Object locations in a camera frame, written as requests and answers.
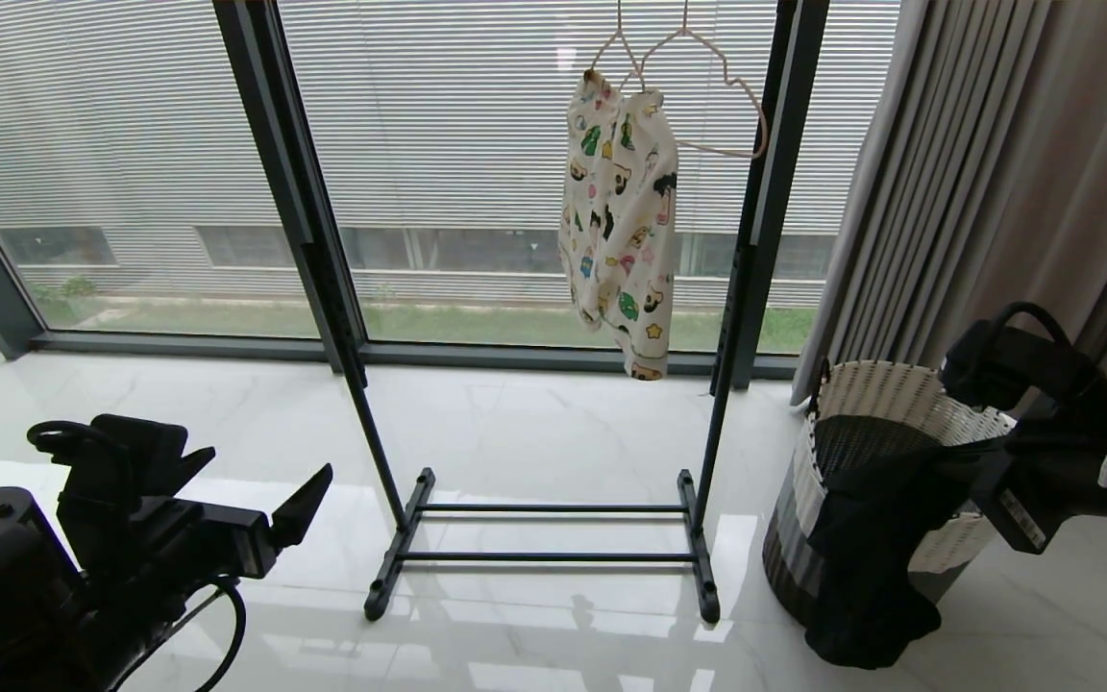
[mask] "white marble floor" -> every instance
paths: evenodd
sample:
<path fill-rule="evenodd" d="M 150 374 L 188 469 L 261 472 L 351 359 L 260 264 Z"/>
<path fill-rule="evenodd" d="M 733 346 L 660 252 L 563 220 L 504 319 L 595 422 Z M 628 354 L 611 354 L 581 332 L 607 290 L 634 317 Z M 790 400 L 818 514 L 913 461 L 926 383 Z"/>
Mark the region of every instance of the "white marble floor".
<path fill-rule="evenodd" d="M 371 368 L 369 395 L 407 498 L 418 469 L 436 499 L 674 503 L 697 477 L 706 382 L 462 369 Z M 1042 557 L 992 544 L 941 603 L 943 627 L 892 669 L 818 661 L 764 578 L 763 530 L 798 419 L 787 385 L 734 395 L 708 520 L 724 619 L 700 624 L 681 571 L 406 572 L 379 622 L 361 616 L 391 536 L 346 389 L 325 366 L 31 354 L 0 359 L 0 485 L 53 512 L 65 469 L 25 442 L 48 419 L 96 413 L 190 430 L 219 456 L 193 499 L 271 509 L 324 462 L 335 481 L 308 534 L 242 588 L 246 643 L 221 689 L 456 692 L 716 692 L 800 689 L 1106 689 L 1107 520 L 1072 520 Z M 681 526 L 449 521 L 438 549 L 682 547 Z M 231 612 L 216 603 L 128 681 L 194 689 L 219 661 Z"/>

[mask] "white cable tip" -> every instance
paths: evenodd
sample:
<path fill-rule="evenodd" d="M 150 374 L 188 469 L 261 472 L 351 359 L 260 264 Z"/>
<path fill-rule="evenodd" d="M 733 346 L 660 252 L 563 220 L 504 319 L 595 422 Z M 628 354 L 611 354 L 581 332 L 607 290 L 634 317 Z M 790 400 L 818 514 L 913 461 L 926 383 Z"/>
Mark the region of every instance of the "white cable tip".
<path fill-rule="evenodd" d="M 1096 477 L 1096 485 L 1107 487 L 1107 455 L 1104 456 L 1104 463 L 1099 465 L 1099 476 Z"/>

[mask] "curtain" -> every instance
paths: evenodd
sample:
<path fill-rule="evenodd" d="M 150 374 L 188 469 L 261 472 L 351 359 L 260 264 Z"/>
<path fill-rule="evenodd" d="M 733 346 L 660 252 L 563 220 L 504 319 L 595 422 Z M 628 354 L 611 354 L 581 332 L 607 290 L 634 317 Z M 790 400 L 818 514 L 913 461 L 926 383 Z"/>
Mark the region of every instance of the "curtain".
<path fill-rule="evenodd" d="M 1107 354 L 1107 3 L 906 0 L 899 21 L 795 403 L 825 355 L 935 366 L 1012 301 Z"/>

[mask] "white and gray basket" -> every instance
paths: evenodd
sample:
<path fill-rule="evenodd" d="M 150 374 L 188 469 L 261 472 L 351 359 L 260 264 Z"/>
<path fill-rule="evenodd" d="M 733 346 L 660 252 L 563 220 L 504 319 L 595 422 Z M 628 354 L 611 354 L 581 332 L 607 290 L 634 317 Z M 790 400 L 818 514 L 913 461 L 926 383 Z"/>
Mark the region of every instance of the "white and gray basket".
<path fill-rule="evenodd" d="M 1001 412 L 973 412 L 948 397 L 934 369 L 863 361 L 823 372 L 763 544 L 773 591 L 807 627 L 823 578 L 823 557 L 807 537 L 827 497 L 826 477 L 879 455 L 999 437 L 1012 425 Z M 939 601 L 994 535 L 989 520 L 966 503 L 921 540 L 908 566 L 911 583 Z"/>

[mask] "glass pane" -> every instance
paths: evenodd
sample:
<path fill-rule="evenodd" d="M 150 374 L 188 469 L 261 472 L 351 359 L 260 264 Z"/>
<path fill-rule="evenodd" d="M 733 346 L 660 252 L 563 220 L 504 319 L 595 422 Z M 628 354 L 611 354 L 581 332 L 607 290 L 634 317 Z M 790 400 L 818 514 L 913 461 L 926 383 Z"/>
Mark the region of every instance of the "glass pane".
<path fill-rule="evenodd" d="M 206 0 L 0 3 L 0 241 L 55 329 L 317 338 Z"/>
<path fill-rule="evenodd" d="M 695 0 L 691 22 L 761 87 L 774 1 Z M 627 0 L 649 48 L 681 1 Z M 557 255 L 566 109 L 614 0 L 281 0 L 319 161 L 372 339 L 613 347 L 571 310 Z M 624 53 L 601 70 L 619 84 Z M 674 42 L 650 62 L 675 132 L 749 148 L 756 115 L 720 61 Z M 747 162 L 681 151 L 672 348 L 713 350 Z"/>
<path fill-rule="evenodd" d="M 900 3 L 834 0 L 776 256 L 761 353 L 798 353 L 813 328 L 861 152 L 896 41 Z"/>

